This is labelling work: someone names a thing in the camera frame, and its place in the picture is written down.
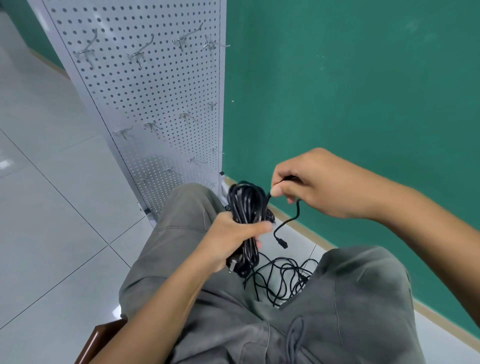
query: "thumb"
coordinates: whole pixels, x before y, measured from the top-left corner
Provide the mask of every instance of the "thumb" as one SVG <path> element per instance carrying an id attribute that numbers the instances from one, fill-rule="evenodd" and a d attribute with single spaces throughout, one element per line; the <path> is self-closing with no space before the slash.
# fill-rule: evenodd
<path id="1" fill-rule="evenodd" d="M 298 182 L 282 181 L 272 187 L 272 189 L 270 190 L 270 195 L 272 195 L 272 197 L 279 197 L 279 196 L 286 195 L 286 196 L 293 196 L 293 197 L 302 199 L 304 190 L 305 190 L 305 186 L 301 185 Z"/>
<path id="2" fill-rule="evenodd" d="M 244 226 L 247 228 L 245 229 L 244 239 L 267 234 L 272 231 L 272 223 L 270 221 L 260 221 L 253 224 L 245 224 Z"/>

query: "pegboard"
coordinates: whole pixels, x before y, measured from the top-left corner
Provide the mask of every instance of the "pegboard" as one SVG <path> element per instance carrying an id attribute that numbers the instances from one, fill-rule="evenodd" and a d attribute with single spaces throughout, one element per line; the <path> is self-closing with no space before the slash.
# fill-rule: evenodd
<path id="1" fill-rule="evenodd" d="M 217 192 L 225 48 L 207 42 L 225 39 L 226 2 L 30 3 L 144 208 L 157 218 L 181 183 Z"/>

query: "person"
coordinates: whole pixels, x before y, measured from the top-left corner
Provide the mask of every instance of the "person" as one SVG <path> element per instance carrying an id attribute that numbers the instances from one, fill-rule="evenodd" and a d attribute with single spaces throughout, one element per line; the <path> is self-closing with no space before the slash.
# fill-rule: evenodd
<path id="1" fill-rule="evenodd" d="M 480 324 L 480 233 L 421 193 L 317 148 L 278 164 L 271 194 L 383 224 Z M 92 363 L 424 363 L 408 274 L 381 247 L 326 252 L 278 309 L 248 297 L 226 258 L 271 229 L 235 223 L 200 185 L 175 188 L 120 289 L 128 323 Z"/>

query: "green wall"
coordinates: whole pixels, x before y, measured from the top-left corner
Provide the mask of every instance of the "green wall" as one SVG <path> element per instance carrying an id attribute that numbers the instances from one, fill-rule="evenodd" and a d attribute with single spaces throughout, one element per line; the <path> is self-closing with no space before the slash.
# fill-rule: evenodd
<path id="1" fill-rule="evenodd" d="M 18 32 L 30 49 L 44 56 L 55 65 L 63 68 L 57 54 L 53 50 L 42 26 L 27 0 L 1 0 L 1 3 L 15 24 Z"/>
<path id="2" fill-rule="evenodd" d="M 229 1 L 227 14 L 228 176 L 269 188 L 275 164 L 322 146 L 480 228 L 478 1 L 244 0 Z M 274 204 L 294 214 L 283 199 Z M 300 222 L 339 247 L 386 247 L 418 300 L 480 337 L 386 228 L 304 204 Z"/>

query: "person's left arm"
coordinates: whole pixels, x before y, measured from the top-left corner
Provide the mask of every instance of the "person's left arm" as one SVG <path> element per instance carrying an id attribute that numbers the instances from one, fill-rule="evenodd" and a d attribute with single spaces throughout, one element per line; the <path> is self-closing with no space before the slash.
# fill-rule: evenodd
<path id="1" fill-rule="evenodd" d="M 197 249 L 91 364 L 164 363 L 208 277 L 225 266 L 226 259 L 244 240 L 271 229 L 268 221 L 238 224 L 231 213 L 218 214 Z"/>

